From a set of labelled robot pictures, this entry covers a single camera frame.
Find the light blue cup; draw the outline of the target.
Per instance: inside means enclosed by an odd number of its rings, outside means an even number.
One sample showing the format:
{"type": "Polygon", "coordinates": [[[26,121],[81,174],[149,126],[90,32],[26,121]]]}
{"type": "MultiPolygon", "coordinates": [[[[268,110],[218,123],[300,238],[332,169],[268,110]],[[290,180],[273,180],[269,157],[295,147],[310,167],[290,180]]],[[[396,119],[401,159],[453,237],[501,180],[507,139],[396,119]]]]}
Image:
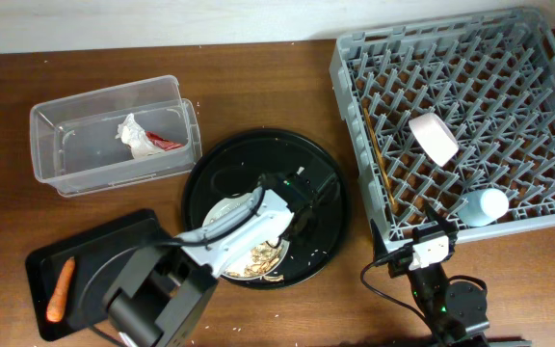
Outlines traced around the light blue cup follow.
{"type": "Polygon", "coordinates": [[[460,220],[469,227],[483,227],[504,216],[509,209],[509,199],[499,189],[488,188],[463,195],[466,204],[457,212],[460,220]]]}

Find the red snack wrapper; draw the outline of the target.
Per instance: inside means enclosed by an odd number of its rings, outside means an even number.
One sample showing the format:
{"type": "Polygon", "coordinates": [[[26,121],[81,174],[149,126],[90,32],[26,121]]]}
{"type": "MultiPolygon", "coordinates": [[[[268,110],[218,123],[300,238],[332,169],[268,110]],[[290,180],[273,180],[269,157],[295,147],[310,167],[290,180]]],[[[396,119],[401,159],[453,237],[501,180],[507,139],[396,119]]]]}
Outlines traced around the red snack wrapper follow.
{"type": "Polygon", "coordinates": [[[172,142],[169,140],[166,140],[160,136],[158,136],[157,134],[147,131],[145,133],[145,135],[147,136],[148,140],[156,147],[164,150],[164,151],[169,151],[169,150],[173,150],[173,149],[177,149],[180,147],[183,147],[182,144],[177,143],[177,142],[172,142]]]}

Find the white plate with food scraps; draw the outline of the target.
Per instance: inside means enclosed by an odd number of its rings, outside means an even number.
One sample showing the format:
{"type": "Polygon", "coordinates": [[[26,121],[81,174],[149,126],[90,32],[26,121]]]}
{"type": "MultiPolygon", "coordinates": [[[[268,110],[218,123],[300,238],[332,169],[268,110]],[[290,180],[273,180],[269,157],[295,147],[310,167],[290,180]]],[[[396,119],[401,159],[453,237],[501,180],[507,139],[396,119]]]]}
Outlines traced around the white plate with food scraps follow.
{"type": "MultiPolygon", "coordinates": [[[[250,195],[235,199],[222,199],[204,217],[203,226],[214,223],[242,204],[250,195]]],[[[232,263],[223,273],[230,280],[262,280],[263,276],[283,275],[278,266],[286,258],[290,243],[283,238],[265,241],[232,263]]]]}

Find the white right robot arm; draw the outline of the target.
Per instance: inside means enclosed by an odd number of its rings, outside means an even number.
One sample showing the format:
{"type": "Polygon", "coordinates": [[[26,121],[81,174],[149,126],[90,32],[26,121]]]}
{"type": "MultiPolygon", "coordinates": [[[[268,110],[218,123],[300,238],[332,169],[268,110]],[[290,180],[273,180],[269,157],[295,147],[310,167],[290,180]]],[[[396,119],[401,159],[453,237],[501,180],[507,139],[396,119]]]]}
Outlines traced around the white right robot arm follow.
{"type": "Polygon", "coordinates": [[[446,276],[442,263],[455,252],[458,229],[429,204],[424,209],[431,223],[414,228],[412,239],[392,252],[386,248],[376,223],[370,223],[373,261],[361,270],[360,281],[376,295],[413,312],[431,331],[433,346],[488,346],[487,285],[470,276],[446,276]],[[393,279],[409,279],[414,306],[382,292],[365,279],[369,270],[384,265],[393,279]]]}

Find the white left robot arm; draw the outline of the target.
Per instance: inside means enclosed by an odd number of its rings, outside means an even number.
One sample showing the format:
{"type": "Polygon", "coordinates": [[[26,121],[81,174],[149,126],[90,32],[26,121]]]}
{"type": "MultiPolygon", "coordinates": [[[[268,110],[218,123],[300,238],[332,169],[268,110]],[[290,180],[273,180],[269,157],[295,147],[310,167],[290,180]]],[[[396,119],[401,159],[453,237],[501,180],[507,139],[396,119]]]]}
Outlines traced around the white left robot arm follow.
{"type": "Polygon", "coordinates": [[[102,298],[102,308],[119,330],[118,346],[180,346],[195,327],[229,268],[255,247],[277,239],[288,245],[277,263],[296,267],[267,288],[308,280],[331,260],[340,243],[326,229],[314,247],[318,260],[302,264],[294,252],[319,225],[323,209],[341,201],[350,206],[338,170],[306,178],[304,173],[258,173],[251,187],[234,197],[240,203],[205,227],[168,241],[125,250],[129,260],[102,298]]]}

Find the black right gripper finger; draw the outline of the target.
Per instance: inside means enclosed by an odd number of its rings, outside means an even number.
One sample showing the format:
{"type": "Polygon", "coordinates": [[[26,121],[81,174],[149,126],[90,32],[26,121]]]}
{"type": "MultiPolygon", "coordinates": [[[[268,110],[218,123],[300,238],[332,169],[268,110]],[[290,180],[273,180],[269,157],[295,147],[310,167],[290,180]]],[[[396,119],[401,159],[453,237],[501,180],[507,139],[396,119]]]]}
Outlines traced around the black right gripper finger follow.
{"type": "Polygon", "coordinates": [[[373,239],[373,257],[383,258],[388,254],[382,234],[373,219],[370,220],[370,229],[373,239]]]}
{"type": "Polygon", "coordinates": [[[428,219],[436,224],[443,230],[443,231],[455,231],[456,227],[439,215],[427,202],[424,203],[424,210],[425,214],[428,219]]]}

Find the wooden chopstick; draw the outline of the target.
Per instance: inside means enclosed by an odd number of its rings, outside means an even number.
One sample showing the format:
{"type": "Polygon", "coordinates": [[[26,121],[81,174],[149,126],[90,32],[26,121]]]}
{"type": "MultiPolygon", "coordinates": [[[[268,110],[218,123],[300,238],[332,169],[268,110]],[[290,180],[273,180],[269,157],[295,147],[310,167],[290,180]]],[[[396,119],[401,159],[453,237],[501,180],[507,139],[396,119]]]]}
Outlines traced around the wooden chopstick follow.
{"type": "Polygon", "coordinates": [[[372,142],[372,147],[374,149],[376,161],[377,161],[379,170],[381,172],[381,176],[382,176],[382,180],[383,180],[383,186],[386,190],[386,195],[387,195],[387,198],[388,198],[388,201],[389,201],[390,210],[392,212],[395,212],[397,210],[397,203],[396,203],[396,200],[394,199],[394,197],[392,195],[391,182],[390,182],[390,180],[388,178],[388,175],[385,171],[382,152],[381,152],[379,144],[378,144],[378,137],[377,137],[376,132],[374,130],[374,127],[372,125],[368,109],[365,108],[365,107],[363,107],[363,117],[364,117],[365,123],[367,125],[368,135],[370,136],[370,139],[371,139],[371,142],[372,142]]]}

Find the orange carrot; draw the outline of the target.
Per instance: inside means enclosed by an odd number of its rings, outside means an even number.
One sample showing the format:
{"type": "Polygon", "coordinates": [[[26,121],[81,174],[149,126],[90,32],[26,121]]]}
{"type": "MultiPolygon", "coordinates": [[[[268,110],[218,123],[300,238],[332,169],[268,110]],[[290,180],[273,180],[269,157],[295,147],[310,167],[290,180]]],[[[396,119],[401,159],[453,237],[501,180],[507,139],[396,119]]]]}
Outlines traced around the orange carrot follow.
{"type": "Polygon", "coordinates": [[[45,318],[48,322],[59,323],[66,312],[68,290],[75,270],[75,258],[69,258],[57,279],[54,292],[48,302],[45,318]]]}

